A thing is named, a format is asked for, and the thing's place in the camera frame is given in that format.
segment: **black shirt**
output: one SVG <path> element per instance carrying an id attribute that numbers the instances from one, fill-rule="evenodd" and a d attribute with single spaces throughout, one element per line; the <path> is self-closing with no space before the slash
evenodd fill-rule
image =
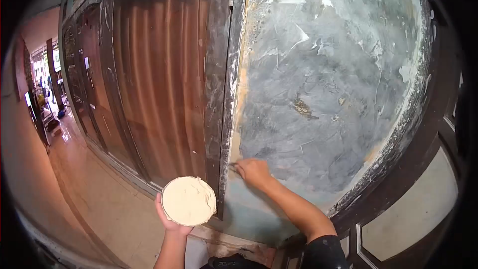
<path id="1" fill-rule="evenodd" d="M 311 241 L 305 248 L 301 269 L 349 269 L 337 236 L 326 235 Z M 209 259 L 201 269 L 268 269 L 240 254 Z"/>
<path id="2" fill-rule="evenodd" d="M 301 269 L 349 269 L 337 236 L 326 235 L 312 240 L 303 254 Z"/>

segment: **curtain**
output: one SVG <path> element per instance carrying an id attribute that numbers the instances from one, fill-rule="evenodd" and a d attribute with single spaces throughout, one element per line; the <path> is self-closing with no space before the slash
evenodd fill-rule
<path id="1" fill-rule="evenodd" d="M 206 179 L 207 0 L 114 0 L 123 110 L 151 180 Z"/>

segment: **person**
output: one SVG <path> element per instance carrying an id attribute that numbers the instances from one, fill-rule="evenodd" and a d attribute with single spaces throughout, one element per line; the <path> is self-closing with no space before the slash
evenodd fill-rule
<path id="1" fill-rule="evenodd" d="M 316 206 L 290 191 L 272 177 L 266 161 L 250 158 L 238 161 L 234 166 L 249 186 L 269 196 L 284 211 L 289 220 L 307 237 L 307 246 L 301 269 L 349 268 L 332 222 Z M 154 269 L 184 269 L 186 238 L 193 228 L 176 224 L 167 219 L 161 206 L 160 194 L 157 195 L 155 203 L 166 232 Z M 265 268 L 265 266 L 253 261 L 234 258 L 234 256 L 229 259 L 220 258 L 217 260 L 223 260 L 218 266 L 222 269 Z M 215 267 L 211 259 L 208 264 L 202 267 L 202 269 L 212 268 Z"/>
<path id="2" fill-rule="evenodd" d="M 50 90 L 50 92 L 52 94 L 52 102 L 53 102 L 53 104 L 56 104 L 55 103 L 55 94 L 53 93 L 53 83 L 52 83 L 51 76 L 48 76 L 47 81 L 48 81 L 48 89 Z"/>

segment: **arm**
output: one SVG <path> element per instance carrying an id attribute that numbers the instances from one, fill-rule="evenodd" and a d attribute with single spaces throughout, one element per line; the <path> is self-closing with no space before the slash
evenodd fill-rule
<path id="1" fill-rule="evenodd" d="M 161 194 L 156 196 L 156 211 L 166 229 L 163 245 L 159 251 L 158 260 L 153 269 L 184 269 L 184 255 L 186 254 L 186 239 L 193 230 L 192 227 L 183 226 L 168 220 L 161 205 Z"/>
<path id="2" fill-rule="evenodd" d="M 278 204 L 289 220 L 305 234 L 307 243 L 320 236 L 337 235 L 334 225 L 322 211 L 271 176 L 266 161 L 245 159 L 238 161 L 235 168 L 246 183 Z"/>

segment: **tiled floor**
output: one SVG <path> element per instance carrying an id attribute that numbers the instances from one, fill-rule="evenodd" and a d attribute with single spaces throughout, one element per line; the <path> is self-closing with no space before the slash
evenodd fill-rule
<path id="1" fill-rule="evenodd" d="M 70 198 L 70 207 L 98 237 L 97 241 L 104 244 L 106 254 L 113 255 L 112 259 L 117 257 L 116 263 L 134 269 L 152 268 L 164 237 L 154 201 L 87 147 L 69 108 L 60 122 L 62 135 L 55 138 L 50 159 L 63 192 Z M 206 239 L 210 256 L 242 252 L 251 260 L 272 263 L 275 250 L 263 244 L 203 226 L 194 229 L 192 235 Z"/>

